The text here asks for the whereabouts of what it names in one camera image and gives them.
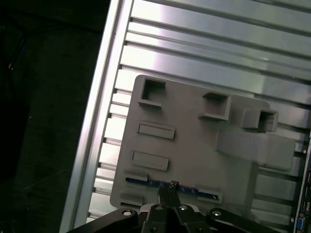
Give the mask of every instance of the rectangular slot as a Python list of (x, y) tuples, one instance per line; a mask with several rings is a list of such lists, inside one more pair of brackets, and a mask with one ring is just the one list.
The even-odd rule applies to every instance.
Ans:
[(120, 201), (125, 205), (142, 206), (143, 197), (127, 193), (120, 194)]
[(175, 128), (166, 125), (159, 125), (150, 122), (141, 121), (138, 124), (138, 133), (144, 133), (157, 137), (174, 139)]
[(196, 190), (198, 192), (198, 200), (204, 200), (214, 203), (222, 203), (223, 193), (214, 188), (206, 187), (203, 185), (196, 185)]
[(132, 164), (166, 171), (169, 165), (169, 159), (134, 151)]
[(161, 109), (161, 100), (165, 96), (165, 82), (161, 80), (145, 79), (140, 100), (138, 103), (142, 106), (150, 106)]
[(148, 173), (146, 172), (125, 170), (124, 174), (126, 179), (135, 179), (143, 182), (148, 180)]
[(231, 96), (226, 93), (209, 91), (203, 95), (205, 99), (204, 113), (202, 118), (213, 118), (216, 120), (228, 120), (231, 107)]

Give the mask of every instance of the screw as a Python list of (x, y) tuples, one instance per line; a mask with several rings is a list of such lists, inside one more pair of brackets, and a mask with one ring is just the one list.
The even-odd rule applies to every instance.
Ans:
[(181, 205), (181, 206), (179, 207), (179, 209), (181, 209), (181, 210), (187, 210), (187, 206)]
[(218, 210), (213, 211), (212, 214), (215, 215), (215, 216), (222, 215), (222, 213), (220, 213)]
[(132, 214), (132, 211), (126, 210), (122, 213), (124, 216), (130, 216)]

